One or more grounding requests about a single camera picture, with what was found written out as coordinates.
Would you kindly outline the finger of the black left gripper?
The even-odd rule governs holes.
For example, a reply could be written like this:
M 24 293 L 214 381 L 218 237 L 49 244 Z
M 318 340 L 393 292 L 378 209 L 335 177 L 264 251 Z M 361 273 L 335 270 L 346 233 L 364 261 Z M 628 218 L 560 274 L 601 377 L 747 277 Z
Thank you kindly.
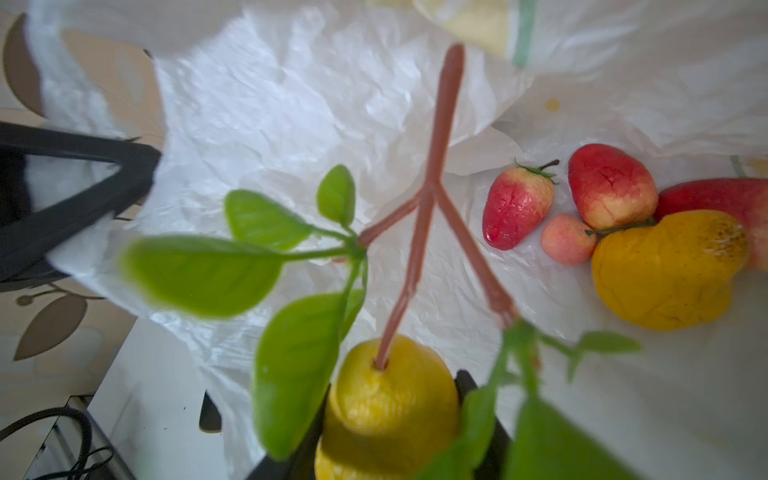
M 33 157 L 59 166 L 84 161 L 117 171 L 75 194 L 32 210 L 32 189 L 22 169 Z M 66 278 L 46 255 L 97 220 L 125 211 L 146 196 L 161 152 L 133 139 L 1 124 L 1 291 L 33 288 Z

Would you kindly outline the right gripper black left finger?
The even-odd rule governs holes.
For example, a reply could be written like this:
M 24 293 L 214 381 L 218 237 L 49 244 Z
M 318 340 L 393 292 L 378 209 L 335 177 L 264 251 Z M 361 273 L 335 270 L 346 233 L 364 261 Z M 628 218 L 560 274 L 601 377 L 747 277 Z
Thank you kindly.
M 299 446 L 290 457 L 277 461 L 265 456 L 248 474 L 246 480 L 315 480 L 315 454 L 322 436 L 324 413 L 328 395 L 325 395 L 312 423 Z

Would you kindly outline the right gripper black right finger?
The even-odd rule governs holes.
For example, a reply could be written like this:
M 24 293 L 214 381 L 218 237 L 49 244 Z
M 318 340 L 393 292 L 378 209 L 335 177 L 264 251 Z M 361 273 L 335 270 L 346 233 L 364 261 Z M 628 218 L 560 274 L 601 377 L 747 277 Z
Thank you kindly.
M 482 391 L 475 383 L 471 374 L 466 370 L 459 370 L 454 380 L 458 398 L 462 407 L 461 428 L 468 429 L 470 437 L 474 440 L 470 448 L 470 458 L 479 459 L 479 452 L 484 451 L 482 461 L 476 466 L 473 473 L 474 479 L 501 479 L 506 460 L 506 454 L 510 445 L 510 438 L 497 418 L 490 420 L 485 415 L 479 416 L 479 421 L 471 419 L 466 406 L 477 406 L 483 403 L 482 394 L 475 395 L 475 391 Z

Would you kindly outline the yellow lemon with leafy branch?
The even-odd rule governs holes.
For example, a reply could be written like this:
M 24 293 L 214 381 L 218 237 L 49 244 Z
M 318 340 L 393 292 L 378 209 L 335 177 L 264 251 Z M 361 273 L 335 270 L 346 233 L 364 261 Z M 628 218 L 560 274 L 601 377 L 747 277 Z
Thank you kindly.
M 444 187 L 465 56 L 455 44 L 444 57 L 422 183 L 385 218 L 354 231 L 356 184 L 337 165 L 316 192 L 327 227 L 266 195 L 233 190 L 224 200 L 228 237 L 146 236 L 121 254 L 121 271 L 160 307 L 224 320 L 258 306 L 294 264 L 344 264 L 340 289 L 291 301 L 259 337 L 251 398 L 264 457 L 291 456 L 330 389 L 316 479 L 474 479 L 484 451 L 470 458 L 474 440 L 461 428 L 457 372 L 399 331 L 441 214 L 499 322 L 489 377 L 474 392 L 483 403 L 466 409 L 476 421 L 497 418 L 508 433 L 501 479 L 630 479 L 630 468 L 542 397 L 539 351 L 550 346 L 577 365 L 585 353 L 630 353 L 637 344 L 604 331 L 568 346 L 523 319 Z

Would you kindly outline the small pink fake cherry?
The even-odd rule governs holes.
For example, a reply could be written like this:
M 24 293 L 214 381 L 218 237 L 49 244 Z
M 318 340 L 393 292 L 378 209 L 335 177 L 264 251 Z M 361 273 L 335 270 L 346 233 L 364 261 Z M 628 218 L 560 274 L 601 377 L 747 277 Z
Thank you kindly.
M 547 222 L 541 235 L 541 248 L 555 262 L 575 266 L 590 259 L 597 237 L 588 235 L 590 227 L 576 217 L 559 214 Z

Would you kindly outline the yellow fake pear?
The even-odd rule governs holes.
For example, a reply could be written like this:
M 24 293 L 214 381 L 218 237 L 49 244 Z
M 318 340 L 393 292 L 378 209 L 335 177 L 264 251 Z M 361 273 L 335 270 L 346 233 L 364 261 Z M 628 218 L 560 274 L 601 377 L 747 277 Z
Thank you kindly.
M 696 210 L 608 235 L 594 251 L 591 270 L 598 297 L 616 316 L 673 331 L 722 316 L 749 257 L 747 233 L 735 217 Z

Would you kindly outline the small red strawberry with stem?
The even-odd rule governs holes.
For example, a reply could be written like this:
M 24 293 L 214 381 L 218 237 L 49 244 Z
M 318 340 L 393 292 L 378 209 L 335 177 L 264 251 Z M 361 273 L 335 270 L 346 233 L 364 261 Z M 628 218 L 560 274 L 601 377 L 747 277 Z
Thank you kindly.
M 515 163 L 493 182 L 482 217 L 486 243 L 501 251 L 511 250 L 547 217 L 554 204 L 555 174 L 546 169 L 560 163 L 552 160 L 539 167 Z

